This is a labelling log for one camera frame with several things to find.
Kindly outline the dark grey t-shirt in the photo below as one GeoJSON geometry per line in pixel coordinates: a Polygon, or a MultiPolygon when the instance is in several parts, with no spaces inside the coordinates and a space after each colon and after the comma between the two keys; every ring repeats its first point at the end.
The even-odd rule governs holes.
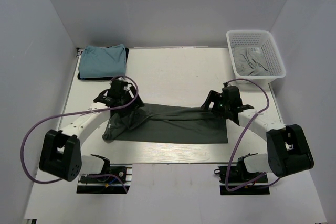
{"type": "Polygon", "coordinates": [[[226,144],[226,120],[200,108],[146,104],[128,115],[115,113],[102,139],[174,144],[226,144]]]}

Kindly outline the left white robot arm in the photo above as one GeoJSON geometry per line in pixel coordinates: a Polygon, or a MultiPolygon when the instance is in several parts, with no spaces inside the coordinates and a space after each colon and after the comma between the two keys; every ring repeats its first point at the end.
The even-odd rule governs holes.
{"type": "Polygon", "coordinates": [[[77,176],[108,180],[111,175],[108,159],[96,154],[82,155],[81,147],[111,116],[129,114],[143,105],[135,82],[112,79],[110,88],[100,92],[88,110],[78,112],[78,118],[60,130],[46,133],[39,169],[68,182],[77,176]]]}

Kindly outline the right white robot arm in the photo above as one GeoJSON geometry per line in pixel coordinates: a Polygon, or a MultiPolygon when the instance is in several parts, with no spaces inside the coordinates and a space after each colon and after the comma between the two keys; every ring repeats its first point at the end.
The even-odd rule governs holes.
{"type": "Polygon", "coordinates": [[[202,109],[234,122],[244,132],[252,131],[266,142],[266,153],[247,154],[238,159],[236,173],[241,180],[247,182],[262,173],[283,178],[314,167],[302,127],[272,121],[251,105],[244,105],[237,86],[225,84],[221,92],[211,90],[202,109]]]}

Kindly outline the white plastic basket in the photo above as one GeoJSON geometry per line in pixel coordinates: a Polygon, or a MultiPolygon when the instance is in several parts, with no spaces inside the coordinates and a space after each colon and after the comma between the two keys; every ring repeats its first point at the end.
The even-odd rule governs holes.
{"type": "Polygon", "coordinates": [[[270,83],[286,76],[286,70],[272,34],[265,30],[230,30],[226,33],[229,55],[236,78],[270,83]],[[232,48],[235,46],[259,49],[266,59],[268,76],[241,76],[237,73],[232,48]]]}

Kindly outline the light grey t-shirt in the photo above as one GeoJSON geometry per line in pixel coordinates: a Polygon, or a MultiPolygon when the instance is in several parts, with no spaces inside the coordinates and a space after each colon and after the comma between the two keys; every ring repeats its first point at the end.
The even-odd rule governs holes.
{"type": "Polygon", "coordinates": [[[236,71],[241,76],[268,76],[269,70],[263,53],[256,48],[232,48],[236,71]]]}

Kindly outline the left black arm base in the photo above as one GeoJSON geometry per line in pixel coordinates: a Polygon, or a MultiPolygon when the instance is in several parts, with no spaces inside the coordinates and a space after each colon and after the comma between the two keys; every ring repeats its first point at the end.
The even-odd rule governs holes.
{"type": "Polygon", "coordinates": [[[132,180],[132,165],[111,164],[100,155],[82,157],[78,194],[126,194],[132,180]]]}

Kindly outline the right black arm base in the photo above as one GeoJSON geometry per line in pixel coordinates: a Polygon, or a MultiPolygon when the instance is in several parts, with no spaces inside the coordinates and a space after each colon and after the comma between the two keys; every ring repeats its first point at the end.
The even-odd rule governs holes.
{"type": "MultiPolygon", "coordinates": [[[[230,167],[229,177],[228,177],[228,188],[232,189],[241,184],[248,182],[259,176],[261,173],[249,173],[245,167],[243,159],[247,157],[241,157],[238,159],[237,163],[234,163],[230,167]]],[[[253,183],[235,190],[228,191],[225,187],[225,178],[228,165],[222,165],[214,170],[214,175],[219,177],[219,188],[221,196],[242,196],[242,195],[269,195],[270,190],[268,188],[268,178],[267,175],[259,178],[253,183]]]]}

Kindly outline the folded light blue t-shirt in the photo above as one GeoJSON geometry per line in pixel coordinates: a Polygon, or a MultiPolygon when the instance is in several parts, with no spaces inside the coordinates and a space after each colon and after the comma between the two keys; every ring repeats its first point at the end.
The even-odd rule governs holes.
{"type": "Polygon", "coordinates": [[[78,71],[81,78],[115,77],[126,74],[126,47],[88,45],[82,52],[78,71]]]}

